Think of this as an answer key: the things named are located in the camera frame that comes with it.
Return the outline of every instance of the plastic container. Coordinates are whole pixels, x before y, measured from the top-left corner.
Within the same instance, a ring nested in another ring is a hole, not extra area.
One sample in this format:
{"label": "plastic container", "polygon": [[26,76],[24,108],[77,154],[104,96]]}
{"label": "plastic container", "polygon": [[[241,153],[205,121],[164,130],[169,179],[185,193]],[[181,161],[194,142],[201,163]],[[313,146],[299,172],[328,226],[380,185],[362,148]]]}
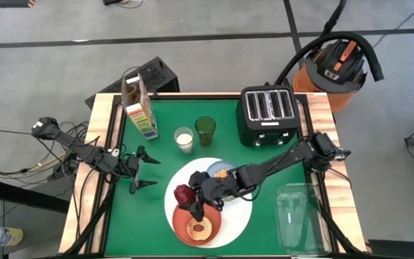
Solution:
{"label": "plastic container", "polygon": [[276,195],[277,236],[288,255],[327,255],[328,228],[322,219],[317,191],[311,184],[279,186]]}
{"label": "plastic container", "polygon": [[0,227],[0,246],[15,246],[22,241],[23,231],[13,227]]}

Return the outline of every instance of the gray floor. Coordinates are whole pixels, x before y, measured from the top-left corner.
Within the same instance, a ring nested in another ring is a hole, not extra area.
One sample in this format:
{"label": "gray floor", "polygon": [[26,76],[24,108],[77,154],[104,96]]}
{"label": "gray floor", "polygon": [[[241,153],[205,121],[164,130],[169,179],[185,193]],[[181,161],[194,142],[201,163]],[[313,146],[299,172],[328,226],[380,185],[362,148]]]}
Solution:
{"label": "gray floor", "polygon": [[[290,3],[299,32],[320,32],[337,0]],[[351,0],[336,30],[393,29],[412,12],[414,1]],[[281,0],[147,0],[133,10],[103,6],[100,0],[87,4],[44,0],[33,9],[0,9],[0,42],[289,32],[289,28]],[[414,28],[414,17],[402,28]],[[366,38],[375,43],[379,37]],[[310,40],[300,39],[302,45]],[[386,79],[374,83],[369,76],[350,105],[336,114],[337,128],[341,144],[353,151],[347,166],[364,236],[414,241],[414,160],[403,144],[414,131],[414,34],[386,36],[376,51]],[[177,73],[182,91],[240,91],[273,82],[294,54],[290,37],[0,49],[0,129],[28,132],[43,116],[76,123],[87,120],[85,98],[115,81],[126,68],[155,56]],[[35,164],[44,154],[31,137],[0,133],[0,171]],[[61,194],[69,185],[63,179],[35,188]],[[26,218],[32,219],[29,224],[21,222]],[[8,214],[6,222],[27,231],[25,245],[45,241],[12,253],[11,258],[55,253],[64,221],[64,215],[26,207]]]}

